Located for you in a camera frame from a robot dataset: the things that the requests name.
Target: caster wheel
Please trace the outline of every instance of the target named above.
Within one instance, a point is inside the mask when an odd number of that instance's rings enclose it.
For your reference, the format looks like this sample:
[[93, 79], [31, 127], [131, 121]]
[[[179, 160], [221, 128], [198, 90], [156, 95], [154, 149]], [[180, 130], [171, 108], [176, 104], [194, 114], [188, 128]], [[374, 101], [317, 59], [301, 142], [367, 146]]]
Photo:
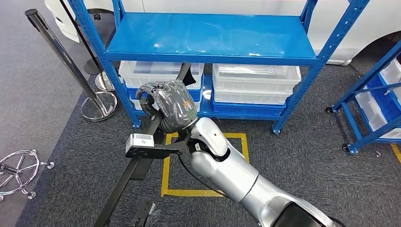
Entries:
[[30, 195], [28, 195], [29, 200], [33, 200], [36, 197], [36, 192], [31, 192]]
[[334, 111], [333, 111], [333, 107], [331, 107], [331, 106], [326, 107], [326, 108], [324, 109], [324, 111], [325, 111], [326, 113], [328, 113], [328, 114], [331, 114], [331, 113], [334, 112]]
[[349, 152], [348, 144], [346, 144], [346, 143], [342, 144], [342, 150], [344, 152]]
[[36, 149], [32, 149], [32, 152], [34, 152], [34, 153], [36, 153], [37, 154], [37, 150]]
[[48, 169], [53, 169], [53, 167], [54, 167], [54, 162], [51, 162], [51, 163], [49, 163], [50, 164], [50, 166], [47, 166], [47, 168]]

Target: blue tray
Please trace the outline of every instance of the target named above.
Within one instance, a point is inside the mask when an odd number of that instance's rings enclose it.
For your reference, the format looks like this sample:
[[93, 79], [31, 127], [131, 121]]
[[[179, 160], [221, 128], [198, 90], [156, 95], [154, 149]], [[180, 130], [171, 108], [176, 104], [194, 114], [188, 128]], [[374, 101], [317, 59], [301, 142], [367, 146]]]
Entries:
[[[379, 87], [387, 85], [382, 75], [377, 74], [368, 83], [368, 88]], [[379, 89], [370, 91], [372, 96], [375, 98], [376, 102], [379, 104], [380, 109], [387, 122], [401, 115], [401, 105], [398, 102], [397, 96], [394, 92], [389, 92], [386, 94], [387, 89]]]
[[214, 90], [212, 91], [213, 112], [218, 114], [235, 115], [257, 115], [257, 116], [280, 116], [286, 108], [284, 105], [261, 105], [261, 104], [239, 104], [218, 103], [214, 101]]
[[[135, 98], [135, 93], [137, 92], [138, 88], [132, 88], [132, 87], [127, 87], [125, 85], [125, 82], [123, 84], [125, 91], [127, 92], [127, 95], [131, 98]], [[194, 102], [199, 102], [201, 101], [201, 93], [202, 93], [202, 88], [203, 88], [203, 75], [202, 75], [202, 83], [200, 84], [200, 89], [199, 90], [188, 90], [189, 94], [192, 96], [192, 99]]]

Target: blue metal shelf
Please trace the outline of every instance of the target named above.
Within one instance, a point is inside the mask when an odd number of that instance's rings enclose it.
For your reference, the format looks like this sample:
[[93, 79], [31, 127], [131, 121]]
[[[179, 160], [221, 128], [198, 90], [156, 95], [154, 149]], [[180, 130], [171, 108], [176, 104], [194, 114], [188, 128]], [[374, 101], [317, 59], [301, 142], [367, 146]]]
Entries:
[[272, 65], [318, 62], [298, 16], [126, 13], [109, 60]]
[[134, 127], [140, 126], [137, 116], [143, 113], [132, 107], [112, 61], [309, 66], [280, 116], [266, 119], [246, 114], [215, 114], [207, 99], [201, 104], [199, 116], [274, 120], [276, 134], [369, 2], [349, 1], [344, 15], [316, 56], [307, 31], [317, 0], [307, 0], [300, 16], [130, 13], [125, 12], [121, 0], [111, 1], [116, 32], [106, 49], [83, 0], [68, 0]]
[[[368, 143], [401, 143], [401, 139], [380, 138], [393, 129], [398, 128], [401, 124], [401, 114], [399, 114], [401, 106], [399, 105], [397, 98], [392, 91], [388, 94], [388, 96], [384, 95], [388, 88], [394, 87], [394, 85], [400, 86], [400, 84], [398, 83], [393, 85], [386, 85], [384, 80], [380, 76], [380, 72], [385, 67], [387, 67], [390, 62], [395, 59], [399, 54], [401, 54], [401, 41], [399, 41], [382, 59], [379, 60], [376, 65], [374, 65], [374, 67], [367, 74], [365, 74], [363, 78], [361, 78], [349, 91], [346, 92], [346, 94], [335, 105], [332, 106], [332, 110], [334, 112], [338, 112], [340, 109], [344, 110], [344, 113], [357, 138], [354, 143], [348, 143], [346, 144], [346, 146], [343, 146], [343, 149], [345, 151], [349, 151], [351, 154], [356, 154], [358, 153], [358, 149], [360, 147]], [[355, 95], [368, 91], [371, 91], [372, 96], [377, 101], [380, 108], [384, 109], [385, 111], [390, 111], [389, 113], [384, 114], [385, 118], [387, 119], [387, 124], [377, 129], [376, 131], [373, 131], [370, 127], [365, 112], [355, 99]], [[348, 109], [347, 104], [350, 101], [355, 102], [368, 129], [368, 134], [364, 137], [362, 137], [362, 135], [360, 134], [354, 118], [352, 117]]]

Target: yellow tape square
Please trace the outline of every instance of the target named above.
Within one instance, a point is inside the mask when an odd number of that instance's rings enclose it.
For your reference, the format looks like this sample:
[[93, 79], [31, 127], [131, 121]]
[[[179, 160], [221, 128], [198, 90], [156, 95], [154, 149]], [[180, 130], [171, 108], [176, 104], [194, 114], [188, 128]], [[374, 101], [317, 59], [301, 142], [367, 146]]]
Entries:
[[[241, 139], [242, 154], [245, 160], [249, 162], [248, 143], [246, 141], [245, 133], [224, 133], [227, 139]], [[166, 145], [171, 144], [172, 138], [177, 138], [178, 133], [167, 134]], [[170, 157], [164, 159], [163, 174], [162, 174], [162, 188], [160, 196], [185, 196], [185, 197], [221, 197], [220, 194], [213, 190], [187, 190], [187, 189], [168, 189], [168, 178], [170, 174]]]

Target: white storage box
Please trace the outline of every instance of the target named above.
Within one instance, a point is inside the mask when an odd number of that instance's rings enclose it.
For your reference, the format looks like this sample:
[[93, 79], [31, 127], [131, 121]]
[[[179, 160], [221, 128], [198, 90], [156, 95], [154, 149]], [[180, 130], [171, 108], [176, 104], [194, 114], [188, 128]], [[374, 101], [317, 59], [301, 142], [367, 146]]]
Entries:
[[301, 81], [298, 66], [213, 64], [216, 91], [287, 92]]
[[[134, 103], [136, 110], [142, 110], [142, 107], [140, 106], [140, 102], [139, 102], [138, 99], [131, 99], [131, 97], [130, 97], [130, 100], [131, 100], [132, 103]], [[196, 111], [197, 112], [199, 112], [199, 110], [201, 109], [201, 101], [195, 102], [195, 106], [196, 106]], [[158, 105], [156, 103], [153, 104], [153, 107], [155, 109], [159, 110], [159, 107], [158, 107]]]
[[[127, 87], [138, 88], [151, 81], [176, 79], [181, 65], [180, 62], [121, 61], [118, 73], [124, 78]], [[196, 83], [188, 85], [187, 89], [199, 90], [201, 88], [204, 66], [204, 63], [191, 64], [191, 73]]]
[[[395, 84], [401, 82], [401, 64], [394, 59], [389, 66], [380, 72], [386, 84]], [[401, 100], [401, 87], [392, 90], [397, 96], [398, 102]]]
[[[370, 92], [360, 93], [356, 95], [355, 98], [359, 106], [363, 109], [366, 118], [369, 122], [370, 128], [373, 131], [380, 129], [385, 124], [387, 124], [387, 120], [383, 116], [382, 110], [380, 109], [379, 105], [377, 104], [373, 96], [370, 94]], [[401, 129], [399, 128], [393, 129], [392, 131], [381, 136], [380, 138], [401, 139]]]
[[284, 105], [286, 99], [291, 94], [292, 92], [244, 93], [237, 91], [214, 90], [214, 101], [217, 103]]

